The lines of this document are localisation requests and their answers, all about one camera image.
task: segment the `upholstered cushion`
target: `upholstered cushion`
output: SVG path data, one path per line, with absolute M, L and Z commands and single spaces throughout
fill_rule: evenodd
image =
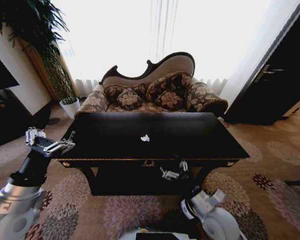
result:
M 145 99 L 153 102 L 165 90 L 174 90 L 183 96 L 185 89 L 190 85 L 191 75 L 186 71 L 174 71 L 153 81 L 145 93 Z
M 118 103 L 111 103 L 107 109 L 107 112 L 127 112 Z M 140 106 L 136 107 L 135 109 L 131 110 L 131 112 L 144 112 L 144 113 L 167 113 L 170 112 L 163 107 L 157 106 L 154 102 L 144 101 L 141 103 Z M 178 109 L 179 113 L 186 113 L 187 111 L 184 108 Z
M 132 88 L 128 88 L 124 90 L 117 98 L 118 105 L 127 111 L 131 111 L 136 107 L 140 106 L 143 102 L 141 97 L 136 94 Z
M 80 113 L 105 112 L 108 105 L 109 102 L 103 92 L 92 91 L 80 106 L 79 110 L 75 113 L 75 116 Z
M 118 96 L 126 89 L 132 88 L 133 91 L 135 91 L 139 97 L 143 98 L 146 93 L 146 87 L 145 83 L 141 82 L 134 86 L 127 86 L 127 85 L 120 85 L 120 84 L 112 84 L 107 86 L 104 89 L 105 95 L 107 95 L 108 99 L 111 103 L 115 103 L 117 101 Z
M 221 99 L 203 82 L 196 82 L 184 94 L 187 101 L 186 109 L 190 111 L 193 106 L 197 112 L 214 113 L 217 117 L 222 115 L 228 107 L 227 100 Z
M 172 90 L 166 90 L 156 100 L 154 100 L 155 104 L 160 107 L 163 107 L 169 111 L 176 111 L 182 108 L 183 105 L 182 97 L 178 96 Z
M 175 71 L 169 75 L 171 76 L 170 89 L 183 97 L 190 86 L 192 76 L 186 71 Z

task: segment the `patterned sofa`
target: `patterned sofa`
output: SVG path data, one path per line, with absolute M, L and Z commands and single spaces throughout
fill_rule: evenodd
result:
M 219 117 L 228 107 L 207 85 L 193 77 L 195 61 L 186 52 L 168 55 L 138 77 L 112 67 L 88 95 L 80 113 L 95 112 L 211 112 Z

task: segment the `door handle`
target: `door handle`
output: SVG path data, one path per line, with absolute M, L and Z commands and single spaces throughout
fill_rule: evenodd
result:
M 286 72 L 287 71 L 287 70 L 281 69 L 281 68 L 271 69 L 270 71 L 267 71 L 269 67 L 270 67 L 270 64 L 264 65 L 263 69 L 260 71 L 260 73 L 257 75 L 257 77 L 254 80 L 255 84 L 257 82 L 259 82 L 259 80 L 261 79 L 261 77 L 264 74 L 275 74 L 276 72 Z
M 254 80 L 254 83 L 256 84 L 257 82 L 259 82 L 259 80 L 261 79 L 261 77 L 267 73 L 267 70 L 268 68 L 270 67 L 270 64 L 267 64 L 267 65 L 264 65 L 264 67 L 262 68 L 262 70 L 260 71 L 260 73 L 256 76 L 255 80 Z
M 263 71 L 262 73 L 263 74 L 275 74 L 276 72 L 275 71 Z

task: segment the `wall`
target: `wall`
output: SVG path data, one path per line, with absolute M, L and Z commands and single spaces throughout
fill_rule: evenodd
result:
M 0 34 L 0 60 L 20 84 L 11 87 L 11 91 L 34 115 L 52 98 L 19 44 L 16 42 L 15 47 L 12 47 L 8 34 L 7 29 L 4 29 L 3 35 Z
M 247 83 L 267 50 L 270 48 L 300 0 L 272 0 L 256 31 L 256 37 L 235 71 L 229 77 L 220 97 L 228 101 L 229 107 Z

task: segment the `green leaves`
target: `green leaves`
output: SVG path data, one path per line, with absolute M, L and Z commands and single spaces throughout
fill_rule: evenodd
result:
M 68 31 L 61 11 L 50 0 L 0 0 L 0 32 L 10 26 L 9 40 L 20 37 L 41 55 L 56 54 L 54 42 L 64 40 L 54 29 Z
M 50 0 L 0 0 L 1 34 L 4 25 L 13 29 L 8 36 L 13 46 L 20 37 L 41 55 L 59 100 L 63 104 L 74 103 L 77 98 L 70 76 L 58 60 L 60 52 L 56 47 L 56 42 L 64 39 L 54 29 L 68 31 L 61 11 Z

